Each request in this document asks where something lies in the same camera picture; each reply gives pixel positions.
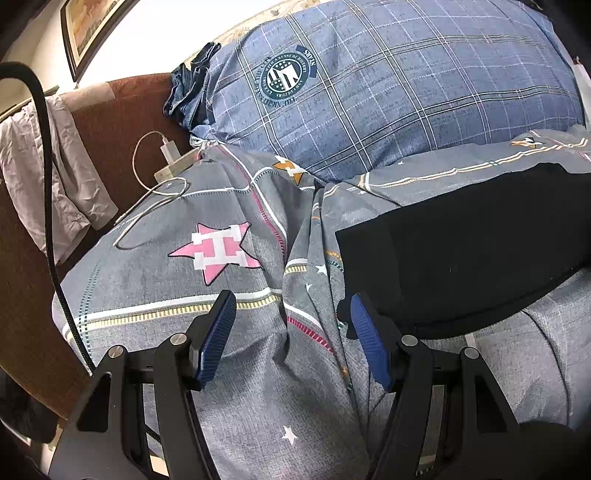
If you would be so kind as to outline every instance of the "black cable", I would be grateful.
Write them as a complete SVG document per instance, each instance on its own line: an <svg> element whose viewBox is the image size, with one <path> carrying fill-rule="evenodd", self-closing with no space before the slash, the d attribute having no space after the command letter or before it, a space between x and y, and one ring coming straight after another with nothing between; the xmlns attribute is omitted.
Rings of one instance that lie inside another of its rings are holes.
<svg viewBox="0 0 591 480"><path fill-rule="evenodd" d="M45 101L45 95L43 94L43 87L35 73L23 63L17 61L7 61L0 63L0 80L2 79L17 79L22 81L31 92L33 103L37 110L37 118L39 121L39 130L41 131L41 142L43 145L43 198L44 198L44 211L45 211L45 246L47 251L47 266L49 268L49 276L51 283L56 292L57 299L60 302L61 309L64 312L68 326L76 346L84 359L88 370L94 372L96 369L95 363L92 361L88 350L86 349L80 332L76 327L72 312L68 306L64 291L61 289L59 280L56 274L56 260L53 254L53 228L51 219L51 184L52 184L52 172L53 172L53 149L51 147L51 129L49 127L49 115L47 113L47 104ZM145 426L146 432L154 440L160 443L160 435L153 431L147 425Z"/></svg>

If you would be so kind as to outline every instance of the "framed painting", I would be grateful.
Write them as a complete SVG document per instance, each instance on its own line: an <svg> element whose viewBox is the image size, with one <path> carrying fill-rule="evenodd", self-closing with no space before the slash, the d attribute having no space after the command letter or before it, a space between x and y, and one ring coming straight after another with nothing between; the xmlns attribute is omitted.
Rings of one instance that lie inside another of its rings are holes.
<svg viewBox="0 0 591 480"><path fill-rule="evenodd" d="M92 57L138 0L68 0L61 8L61 34L77 82Z"/></svg>

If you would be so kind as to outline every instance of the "pillow logo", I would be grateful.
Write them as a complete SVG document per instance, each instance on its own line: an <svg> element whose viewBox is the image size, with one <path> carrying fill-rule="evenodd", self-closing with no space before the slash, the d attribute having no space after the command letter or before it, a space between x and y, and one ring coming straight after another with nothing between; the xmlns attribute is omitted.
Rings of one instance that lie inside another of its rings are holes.
<svg viewBox="0 0 591 480"><path fill-rule="evenodd" d="M265 59L256 78L256 92L265 105L288 105L296 101L294 95L316 74L316 59L310 50L298 45L294 52Z"/></svg>

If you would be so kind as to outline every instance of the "blue gripper pad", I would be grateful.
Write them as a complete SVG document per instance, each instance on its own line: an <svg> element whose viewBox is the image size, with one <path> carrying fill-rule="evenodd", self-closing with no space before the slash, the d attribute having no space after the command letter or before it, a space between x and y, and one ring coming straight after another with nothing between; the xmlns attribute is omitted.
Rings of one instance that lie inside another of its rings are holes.
<svg viewBox="0 0 591 480"><path fill-rule="evenodd" d="M236 297L230 295L220 309L212 327L209 329L200 351L200 368L197 374L197 380L203 385L213 380L216 374L217 366L219 365L235 319Z"/></svg>
<svg viewBox="0 0 591 480"><path fill-rule="evenodd" d="M378 331L375 329L368 311L365 309L365 305L363 305L361 297L357 294L351 298L351 321L355 325L355 331L359 336L361 347L368 361L369 371L376 382L388 389L392 382L389 354L378 335Z"/></svg>

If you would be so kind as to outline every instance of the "metal screw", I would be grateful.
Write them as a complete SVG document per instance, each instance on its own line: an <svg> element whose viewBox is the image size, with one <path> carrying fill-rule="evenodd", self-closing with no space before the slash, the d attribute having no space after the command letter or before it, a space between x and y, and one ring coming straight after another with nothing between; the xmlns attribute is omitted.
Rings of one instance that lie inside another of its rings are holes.
<svg viewBox="0 0 591 480"><path fill-rule="evenodd" d="M170 343L172 343L173 345L182 345L186 341L187 341L187 336L184 333L175 333L170 338Z"/></svg>
<svg viewBox="0 0 591 480"><path fill-rule="evenodd" d="M476 360L480 356L480 353L475 348L469 346L464 350L464 355L466 355L468 358L471 358L472 360Z"/></svg>
<svg viewBox="0 0 591 480"><path fill-rule="evenodd" d="M115 345L109 348L109 356L111 358L117 358L118 356L121 356L122 353L123 347L121 345Z"/></svg>
<svg viewBox="0 0 591 480"><path fill-rule="evenodd" d="M416 346L418 343L418 340L417 340L417 337L414 337L412 335L404 335L402 337L402 342L406 346Z"/></svg>

